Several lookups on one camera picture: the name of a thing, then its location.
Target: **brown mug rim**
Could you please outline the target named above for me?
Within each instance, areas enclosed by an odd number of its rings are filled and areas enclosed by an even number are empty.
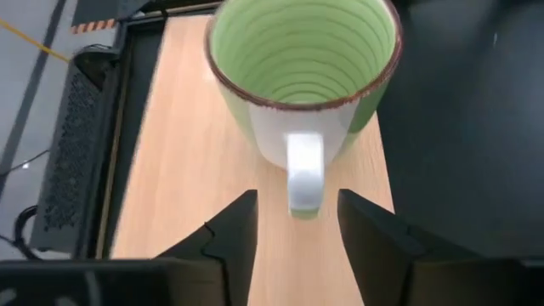
[[[212,50],[210,48],[211,47],[210,45],[211,45],[213,26],[215,24],[217,13],[208,21],[207,27],[206,27],[206,34],[204,38],[205,39],[204,49],[205,49],[207,62],[210,65],[210,69],[212,70],[212,73],[226,88],[232,90],[236,95],[243,98],[245,101],[248,101],[258,106],[268,106],[268,107],[271,107],[277,110],[282,110],[282,111],[322,111],[322,110],[336,109],[342,105],[354,103],[355,101],[358,101],[359,99],[369,95],[372,91],[380,87],[382,84],[384,84],[386,81],[388,81],[391,78],[395,68],[397,67],[399,63],[400,54],[402,53],[402,49],[403,49],[402,34],[403,33],[402,33],[402,26],[400,25],[399,14],[397,13],[396,8],[394,7],[394,5],[391,3],[390,0],[380,0],[380,1],[383,1],[386,4],[387,11],[394,22],[394,29],[395,29],[394,49],[391,54],[391,57],[389,58],[388,63],[385,65],[385,67],[383,67],[382,71],[380,71],[380,73],[371,82],[367,83],[362,89],[358,90],[356,93],[350,96],[333,99],[326,102],[320,102],[320,103],[295,105],[295,104],[280,103],[280,102],[273,101],[272,99],[259,97],[255,94],[249,93],[248,91],[240,88],[238,85],[234,84],[219,69],[217,63],[212,57]]]

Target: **white mug handle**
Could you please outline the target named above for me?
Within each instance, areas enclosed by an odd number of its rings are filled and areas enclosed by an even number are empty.
[[[320,210],[325,186],[323,136],[315,132],[288,133],[286,148],[289,213],[313,218]]]

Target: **hazard stripe tape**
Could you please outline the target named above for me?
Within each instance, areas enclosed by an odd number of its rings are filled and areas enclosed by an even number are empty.
[[[73,34],[81,34],[90,31],[99,31],[105,29],[112,29],[116,26],[116,20],[100,20],[100,21],[91,21],[86,24],[74,25],[71,28]]]

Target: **wooden surface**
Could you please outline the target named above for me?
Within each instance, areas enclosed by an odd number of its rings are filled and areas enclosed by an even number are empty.
[[[114,258],[152,258],[245,190],[259,197],[250,305],[361,305],[337,221],[349,188],[393,209],[377,117],[326,174],[319,218],[289,217],[286,174],[250,147],[207,67],[208,17],[170,18],[134,153]]]

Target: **ceramic mug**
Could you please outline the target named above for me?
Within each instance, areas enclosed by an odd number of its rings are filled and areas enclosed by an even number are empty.
[[[389,0],[227,0],[205,52],[230,112],[287,170],[289,211],[317,215],[324,171],[368,123],[402,49]]]

